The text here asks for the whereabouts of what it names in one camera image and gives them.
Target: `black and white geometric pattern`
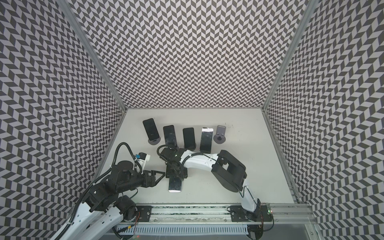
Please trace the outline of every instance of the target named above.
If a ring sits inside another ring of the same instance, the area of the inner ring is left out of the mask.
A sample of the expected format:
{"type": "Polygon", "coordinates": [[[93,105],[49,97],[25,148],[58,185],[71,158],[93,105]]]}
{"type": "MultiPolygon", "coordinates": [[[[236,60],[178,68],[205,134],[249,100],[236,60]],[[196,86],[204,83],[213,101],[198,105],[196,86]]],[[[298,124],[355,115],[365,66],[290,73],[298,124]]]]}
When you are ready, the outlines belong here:
{"type": "Polygon", "coordinates": [[[384,239],[383,8],[320,1],[267,110],[326,239],[384,239]]]}
{"type": "Polygon", "coordinates": [[[1,0],[0,12],[0,239],[48,239],[121,110],[53,0],[1,0]]]}
{"type": "Polygon", "coordinates": [[[308,0],[69,0],[129,108],[261,107],[308,0]]]}

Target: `patterned back wall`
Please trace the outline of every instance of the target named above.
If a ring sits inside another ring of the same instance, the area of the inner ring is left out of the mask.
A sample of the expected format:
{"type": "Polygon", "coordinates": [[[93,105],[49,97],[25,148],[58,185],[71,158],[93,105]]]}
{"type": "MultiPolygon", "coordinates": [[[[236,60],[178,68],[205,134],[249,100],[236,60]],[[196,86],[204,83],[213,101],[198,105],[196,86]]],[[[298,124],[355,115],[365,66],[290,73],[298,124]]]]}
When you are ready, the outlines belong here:
{"type": "Polygon", "coordinates": [[[53,0],[0,12],[0,239],[48,239],[122,112],[53,0]]]}
{"type": "Polygon", "coordinates": [[[130,108],[261,107],[308,0],[68,0],[130,108]]]}
{"type": "Polygon", "coordinates": [[[383,7],[320,1],[267,109],[326,239],[384,239],[383,7]]]}

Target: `patterned wall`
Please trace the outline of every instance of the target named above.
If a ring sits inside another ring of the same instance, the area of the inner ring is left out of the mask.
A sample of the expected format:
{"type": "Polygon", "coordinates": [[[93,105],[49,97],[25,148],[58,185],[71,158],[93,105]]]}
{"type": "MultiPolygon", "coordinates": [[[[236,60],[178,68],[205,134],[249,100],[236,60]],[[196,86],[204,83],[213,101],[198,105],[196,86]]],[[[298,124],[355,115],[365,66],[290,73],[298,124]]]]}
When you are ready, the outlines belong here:
{"type": "Polygon", "coordinates": [[[48,239],[121,110],[53,0],[2,0],[0,12],[0,239],[48,239]]]}
{"type": "Polygon", "coordinates": [[[130,108],[261,107],[308,0],[69,0],[130,108]]]}
{"type": "Polygon", "coordinates": [[[320,1],[267,109],[327,239],[384,239],[383,7],[320,1]]]}

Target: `metal plate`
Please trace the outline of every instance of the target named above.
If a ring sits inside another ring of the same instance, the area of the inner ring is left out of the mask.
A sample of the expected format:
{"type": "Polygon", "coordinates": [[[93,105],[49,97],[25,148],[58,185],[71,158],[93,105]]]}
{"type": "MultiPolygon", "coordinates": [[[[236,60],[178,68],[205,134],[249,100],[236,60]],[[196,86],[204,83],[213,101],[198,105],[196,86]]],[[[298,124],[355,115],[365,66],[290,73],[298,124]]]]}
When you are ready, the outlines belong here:
{"type": "MultiPolygon", "coordinates": [[[[245,216],[243,208],[241,206],[233,205],[229,207],[229,210],[231,211],[232,222],[253,222],[245,216]]],[[[262,206],[262,214],[263,214],[264,222],[272,221],[272,217],[270,214],[268,214],[268,209],[265,205],[262,206]]],[[[261,221],[262,221],[261,215],[257,216],[255,222],[261,222],[261,221]]]]}
{"type": "Polygon", "coordinates": [[[152,206],[136,206],[137,210],[140,212],[140,217],[137,220],[138,222],[149,222],[151,217],[152,206]]]}

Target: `black smartphone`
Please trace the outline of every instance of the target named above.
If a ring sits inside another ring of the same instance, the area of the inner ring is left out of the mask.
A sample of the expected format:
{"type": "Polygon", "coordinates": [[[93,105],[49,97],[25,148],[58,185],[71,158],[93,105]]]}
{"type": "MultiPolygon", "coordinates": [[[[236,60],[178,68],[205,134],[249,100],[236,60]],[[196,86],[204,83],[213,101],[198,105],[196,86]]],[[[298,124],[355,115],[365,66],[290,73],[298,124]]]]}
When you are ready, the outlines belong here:
{"type": "Polygon", "coordinates": [[[163,127],[166,145],[177,147],[175,127],[173,125],[163,127]]]}
{"type": "Polygon", "coordinates": [[[156,140],[160,137],[153,118],[144,120],[143,124],[144,124],[145,131],[147,132],[148,139],[150,141],[156,140]]]}
{"type": "Polygon", "coordinates": [[[201,130],[200,151],[204,153],[211,153],[212,136],[214,134],[213,128],[204,127],[201,130]]]}
{"type": "Polygon", "coordinates": [[[196,149],[195,131],[193,127],[183,128],[184,148],[191,151],[196,149]]]}

